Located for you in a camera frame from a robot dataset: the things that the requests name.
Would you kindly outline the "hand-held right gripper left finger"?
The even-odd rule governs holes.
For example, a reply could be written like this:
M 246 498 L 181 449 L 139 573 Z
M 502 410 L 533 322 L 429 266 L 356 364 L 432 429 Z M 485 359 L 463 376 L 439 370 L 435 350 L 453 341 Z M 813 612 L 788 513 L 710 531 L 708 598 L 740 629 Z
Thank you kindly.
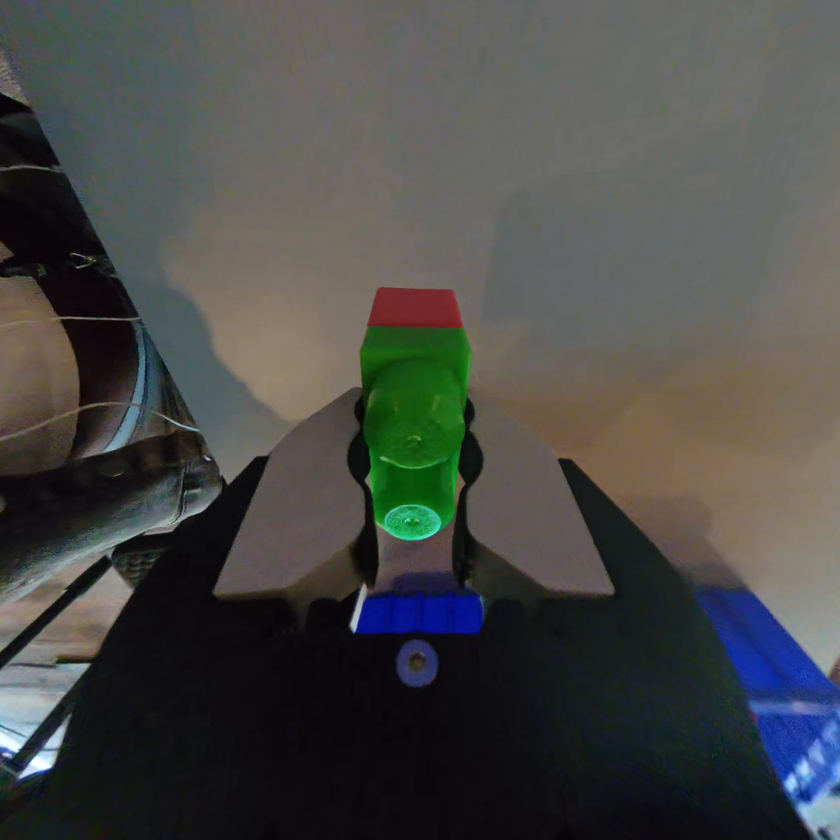
M 216 598 L 344 598 L 379 571 L 375 530 L 359 543 L 366 484 L 350 469 L 359 386 L 300 422 L 268 456 Z

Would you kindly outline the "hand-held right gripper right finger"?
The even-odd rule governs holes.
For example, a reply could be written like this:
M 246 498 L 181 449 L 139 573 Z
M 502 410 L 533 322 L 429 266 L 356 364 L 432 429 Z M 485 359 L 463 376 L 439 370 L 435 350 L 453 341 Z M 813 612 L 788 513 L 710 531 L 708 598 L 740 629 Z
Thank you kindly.
M 482 457 L 465 487 L 475 541 L 468 588 L 483 598 L 610 598 L 615 587 L 552 448 L 489 400 L 472 400 Z

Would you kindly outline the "green mega block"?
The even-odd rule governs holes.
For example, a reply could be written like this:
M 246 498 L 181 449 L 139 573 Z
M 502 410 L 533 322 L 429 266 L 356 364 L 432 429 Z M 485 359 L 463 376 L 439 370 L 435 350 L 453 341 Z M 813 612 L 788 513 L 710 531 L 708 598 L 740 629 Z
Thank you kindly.
M 463 327 L 370 326 L 360 351 L 376 524 L 422 541 L 455 517 L 471 350 Z

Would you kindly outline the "red mega block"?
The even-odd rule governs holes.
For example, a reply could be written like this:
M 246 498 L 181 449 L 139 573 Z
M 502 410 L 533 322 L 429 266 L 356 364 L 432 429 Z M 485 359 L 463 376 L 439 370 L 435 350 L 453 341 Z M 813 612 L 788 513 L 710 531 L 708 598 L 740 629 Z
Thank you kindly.
M 433 288 L 378 288 L 367 324 L 369 328 L 464 328 L 455 292 Z

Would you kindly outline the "blue plastic bin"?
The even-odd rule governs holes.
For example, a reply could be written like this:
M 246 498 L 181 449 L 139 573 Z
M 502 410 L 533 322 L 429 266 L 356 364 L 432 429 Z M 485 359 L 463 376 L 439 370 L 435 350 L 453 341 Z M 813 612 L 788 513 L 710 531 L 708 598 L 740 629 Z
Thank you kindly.
M 783 770 L 838 699 L 751 594 L 369 596 L 356 838 L 811 838 Z

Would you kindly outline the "person's clothing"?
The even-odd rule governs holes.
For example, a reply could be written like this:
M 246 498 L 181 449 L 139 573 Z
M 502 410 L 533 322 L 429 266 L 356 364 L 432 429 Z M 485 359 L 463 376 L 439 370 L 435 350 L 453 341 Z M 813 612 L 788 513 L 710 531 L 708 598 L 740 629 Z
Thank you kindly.
M 224 479 L 5 50 L 1 100 L 4 605 Z

